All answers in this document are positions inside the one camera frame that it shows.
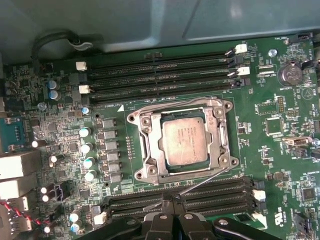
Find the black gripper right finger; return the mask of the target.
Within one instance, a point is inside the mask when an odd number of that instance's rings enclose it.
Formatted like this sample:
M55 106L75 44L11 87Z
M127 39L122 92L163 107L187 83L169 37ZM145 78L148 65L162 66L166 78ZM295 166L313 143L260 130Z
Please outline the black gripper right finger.
M184 240L273 240L274 235L228 217L206 221L201 215L187 212L182 197L175 196L175 213Z

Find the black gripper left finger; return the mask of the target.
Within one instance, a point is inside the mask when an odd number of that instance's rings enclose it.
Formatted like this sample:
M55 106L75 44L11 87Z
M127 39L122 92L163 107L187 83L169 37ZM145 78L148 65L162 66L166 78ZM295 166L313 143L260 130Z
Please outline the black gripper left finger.
M163 194L161 212L146 215L144 221L126 216L83 236L84 240L171 240L174 228L174 196Z

